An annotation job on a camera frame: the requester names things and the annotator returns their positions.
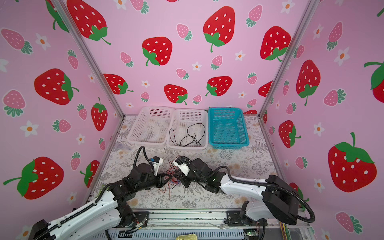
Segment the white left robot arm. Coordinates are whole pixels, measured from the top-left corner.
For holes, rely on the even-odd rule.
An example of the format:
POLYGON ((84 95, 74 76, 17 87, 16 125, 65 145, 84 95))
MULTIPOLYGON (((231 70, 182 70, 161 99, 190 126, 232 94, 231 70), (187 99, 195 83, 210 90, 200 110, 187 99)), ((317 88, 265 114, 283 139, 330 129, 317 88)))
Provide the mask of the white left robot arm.
POLYGON ((34 224, 29 239, 84 240, 115 227, 131 227, 129 234, 138 231, 146 225, 148 216, 135 214, 128 201, 137 192, 161 189, 172 179, 172 175, 158 171, 162 162, 154 157, 144 164, 134 164, 128 176, 105 185, 96 199, 59 219, 34 224))

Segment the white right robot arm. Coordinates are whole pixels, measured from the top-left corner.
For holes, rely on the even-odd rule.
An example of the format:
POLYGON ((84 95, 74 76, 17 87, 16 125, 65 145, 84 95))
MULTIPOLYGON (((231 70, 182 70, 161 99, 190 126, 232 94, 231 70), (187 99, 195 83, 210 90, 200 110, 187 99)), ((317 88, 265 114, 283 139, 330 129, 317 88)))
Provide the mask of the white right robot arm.
POLYGON ((192 161, 185 156, 178 156, 173 164, 177 168, 173 176, 185 188, 194 182, 214 194, 242 195, 260 201, 259 205, 246 205, 245 214, 252 220, 274 217, 292 226, 298 220, 305 223, 316 220, 314 211, 299 192, 276 175, 265 180, 234 177, 227 166, 212 170, 201 159, 192 161))

